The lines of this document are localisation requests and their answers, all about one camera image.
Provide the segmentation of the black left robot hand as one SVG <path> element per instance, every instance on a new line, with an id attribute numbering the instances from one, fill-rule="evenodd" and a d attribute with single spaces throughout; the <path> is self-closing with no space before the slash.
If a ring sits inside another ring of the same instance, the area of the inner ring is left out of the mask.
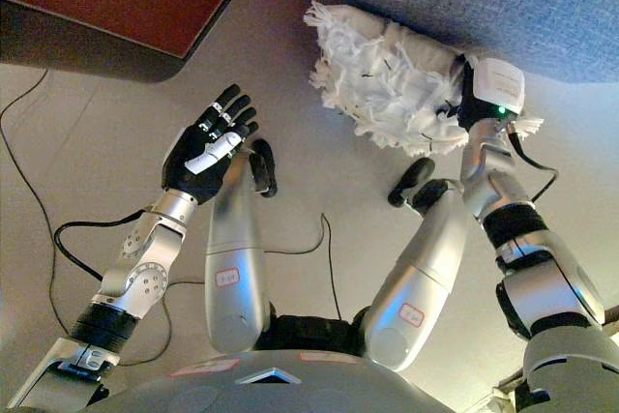
<path id="1" fill-rule="evenodd" d="M 184 192 L 203 204 L 220 190 L 243 142 L 258 129 L 251 98 L 232 84 L 173 143 L 162 168 L 162 188 Z"/>

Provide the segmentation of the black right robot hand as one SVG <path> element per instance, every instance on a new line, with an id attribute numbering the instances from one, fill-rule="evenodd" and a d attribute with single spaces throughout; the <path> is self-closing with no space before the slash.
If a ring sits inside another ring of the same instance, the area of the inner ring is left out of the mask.
<path id="1" fill-rule="evenodd" d="M 464 62 L 458 125 L 468 133 L 484 119 L 514 121 L 524 107 L 521 69 L 496 58 Z"/>

